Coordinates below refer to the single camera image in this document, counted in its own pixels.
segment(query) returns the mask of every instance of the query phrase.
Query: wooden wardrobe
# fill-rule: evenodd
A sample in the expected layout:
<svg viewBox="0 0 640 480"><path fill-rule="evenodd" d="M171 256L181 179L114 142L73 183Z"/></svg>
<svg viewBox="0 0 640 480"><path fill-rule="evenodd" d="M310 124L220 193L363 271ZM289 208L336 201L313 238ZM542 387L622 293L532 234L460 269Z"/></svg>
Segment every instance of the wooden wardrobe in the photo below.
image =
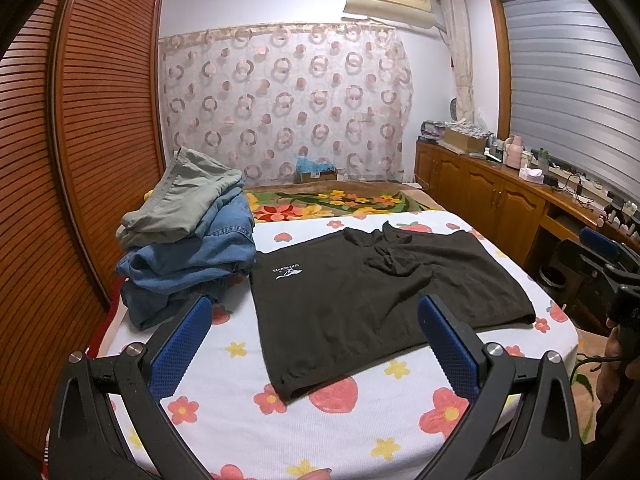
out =
<svg viewBox="0 0 640 480"><path fill-rule="evenodd" d="M120 218L164 171L160 4L45 0L0 60L0 424L36 458L106 315Z"/></svg>

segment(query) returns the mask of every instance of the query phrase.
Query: cardboard box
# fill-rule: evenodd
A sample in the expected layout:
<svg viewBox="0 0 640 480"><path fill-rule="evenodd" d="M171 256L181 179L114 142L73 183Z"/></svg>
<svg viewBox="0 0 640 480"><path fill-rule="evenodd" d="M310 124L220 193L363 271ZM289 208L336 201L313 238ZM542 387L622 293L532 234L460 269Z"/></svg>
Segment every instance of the cardboard box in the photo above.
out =
<svg viewBox="0 0 640 480"><path fill-rule="evenodd" d="M486 145L486 137L475 139L456 132L451 128L446 128L444 130L442 140L456 148L459 148L460 150L463 150L465 153L484 153L484 147Z"/></svg>
<svg viewBox="0 0 640 480"><path fill-rule="evenodd" d="M310 182L320 182L321 180L338 180L337 171L320 171L319 173L297 173L296 184L309 184Z"/></svg>

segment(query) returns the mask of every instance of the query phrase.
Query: white bedsheet with strawberry print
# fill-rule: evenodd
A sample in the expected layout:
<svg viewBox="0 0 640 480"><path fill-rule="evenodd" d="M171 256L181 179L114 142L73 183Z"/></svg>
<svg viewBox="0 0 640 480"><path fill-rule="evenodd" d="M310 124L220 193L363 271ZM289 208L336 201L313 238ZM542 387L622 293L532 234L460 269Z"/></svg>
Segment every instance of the white bedsheet with strawberry print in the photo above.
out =
<svg viewBox="0 0 640 480"><path fill-rule="evenodd" d="M264 223L254 236L257 249L269 252L345 226L371 232L386 221L422 232L473 231L452 213L424 211ZM570 368L578 345L574 326L517 264L473 232L520 283L537 317L532 326L483 332L480 338L533 358L554 349ZM150 334L137 332L125 316L109 354ZM112 400L133 456L154 470L122 400ZM513 415L515 400L508 399L503 421ZM269 384L248 280L239 280L215 306L200 350L175 395L161 404L216 480L413 480L467 407L430 348L396 356L284 405Z"/></svg>

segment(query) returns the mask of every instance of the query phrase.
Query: metal screw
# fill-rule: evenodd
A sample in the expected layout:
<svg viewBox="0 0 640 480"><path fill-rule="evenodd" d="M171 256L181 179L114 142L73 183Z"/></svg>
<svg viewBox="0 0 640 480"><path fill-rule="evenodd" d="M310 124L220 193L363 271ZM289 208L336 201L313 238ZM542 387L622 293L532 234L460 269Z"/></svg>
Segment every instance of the metal screw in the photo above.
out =
<svg viewBox="0 0 640 480"><path fill-rule="evenodd" d="M142 343L131 343L127 346L127 355L135 357L136 355L140 355L142 353L142 349Z"/></svg>
<svg viewBox="0 0 640 480"><path fill-rule="evenodd" d="M547 352L546 358L554 364L558 364L560 361L562 361L562 356L555 350L550 350L549 352Z"/></svg>
<svg viewBox="0 0 640 480"><path fill-rule="evenodd" d="M504 349L498 345L498 343L489 343L486 346L486 350L494 357L498 357L498 355L502 355Z"/></svg>
<svg viewBox="0 0 640 480"><path fill-rule="evenodd" d="M71 355L69 356L70 363L76 364L76 363L79 363L81 360L82 360L82 352L79 350L72 352Z"/></svg>

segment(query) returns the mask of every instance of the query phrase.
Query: white wall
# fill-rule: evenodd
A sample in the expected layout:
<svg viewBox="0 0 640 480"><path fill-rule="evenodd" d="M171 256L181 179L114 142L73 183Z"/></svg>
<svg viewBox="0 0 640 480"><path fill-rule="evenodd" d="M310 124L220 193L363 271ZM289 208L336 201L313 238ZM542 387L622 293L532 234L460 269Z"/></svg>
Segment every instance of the white wall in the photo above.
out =
<svg viewBox="0 0 640 480"><path fill-rule="evenodd" d="M160 36L206 28L251 23L339 23L345 0L163 0ZM435 1L434 12L440 12ZM449 102L456 95L447 47L436 28L428 37L401 31L414 75L414 102L403 134L405 179L414 173L415 139L423 120L449 120Z"/></svg>
<svg viewBox="0 0 640 480"><path fill-rule="evenodd" d="M495 39L494 14L490 0L465 0L471 32L474 68L474 102L487 127L498 129L500 81L498 74L498 43Z"/></svg>

